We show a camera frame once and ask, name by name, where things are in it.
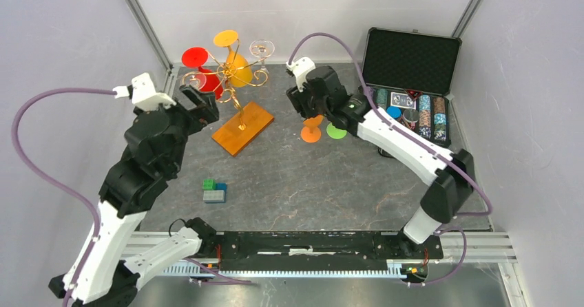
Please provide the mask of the orange plastic wine glass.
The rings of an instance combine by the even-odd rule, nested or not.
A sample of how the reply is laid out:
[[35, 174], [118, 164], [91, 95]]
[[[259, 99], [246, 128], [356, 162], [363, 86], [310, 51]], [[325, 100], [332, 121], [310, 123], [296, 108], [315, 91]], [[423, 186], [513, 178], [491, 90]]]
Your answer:
[[317, 142], [322, 136], [320, 125], [323, 120], [323, 115], [305, 119], [303, 122], [304, 126], [300, 132], [301, 139], [307, 143]]

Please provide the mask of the green plastic wine glass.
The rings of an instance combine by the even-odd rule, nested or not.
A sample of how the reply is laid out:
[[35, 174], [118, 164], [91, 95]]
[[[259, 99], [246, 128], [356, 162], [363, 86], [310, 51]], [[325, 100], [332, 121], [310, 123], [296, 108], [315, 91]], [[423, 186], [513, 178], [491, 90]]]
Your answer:
[[347, 131], [335, 127], [332, 123], [326, 126], [327, 135], [335, 140], [343, 139], [347, 135]]

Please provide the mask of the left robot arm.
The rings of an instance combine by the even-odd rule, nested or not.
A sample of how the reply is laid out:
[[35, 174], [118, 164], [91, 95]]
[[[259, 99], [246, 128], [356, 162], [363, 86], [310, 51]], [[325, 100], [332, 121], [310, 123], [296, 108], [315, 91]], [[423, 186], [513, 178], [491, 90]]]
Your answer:
[[127, 146], [98, 193], [98, 233], [89, 234], [85, 242], [91, 251], [50, 280], [57, 298], [73, 306], [128, 306], [149, 280], [172, 264], [215, 251], [216, 232], [194, 218], [149, 250], [123, 257], [132, 233], [169, 181], [177, 178], [190, 135], [219, 118], [212, 93], [186, 85], [180, 91], [194, 104], [192, 109], [176, 99], [170, 105], [155, 102], [152, 109], [135, 109], [136, 118], [124, 134]]

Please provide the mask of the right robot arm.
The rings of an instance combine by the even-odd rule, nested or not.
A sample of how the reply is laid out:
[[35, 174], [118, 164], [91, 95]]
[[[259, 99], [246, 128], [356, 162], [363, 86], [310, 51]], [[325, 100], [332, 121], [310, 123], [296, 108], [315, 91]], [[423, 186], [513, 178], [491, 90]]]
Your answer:
[[330, 66], [292, 64], [286, 71], [296, 82], [286, 95], [303, 118], [325, 116], [338, 129], [389, 153], [428, 186], [397, 240], [402, 255], [418, 256], [426, 240], [449, 223], [473, 193], [467, 181], [474, 174], [472, 156], [433, 145], [371, 105], [365, 94], [348, 94]]

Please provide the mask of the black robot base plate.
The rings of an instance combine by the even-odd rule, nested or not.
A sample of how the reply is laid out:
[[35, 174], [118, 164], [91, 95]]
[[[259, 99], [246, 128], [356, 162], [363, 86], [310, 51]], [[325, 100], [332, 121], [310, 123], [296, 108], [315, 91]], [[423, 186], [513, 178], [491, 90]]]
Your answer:
[[443, 256], [438, 237], [416, 244], [386, 231], [225, 231], [208, 237], [196, 253], [217, 257], [223, 271], [382, 271], [388, 260]]

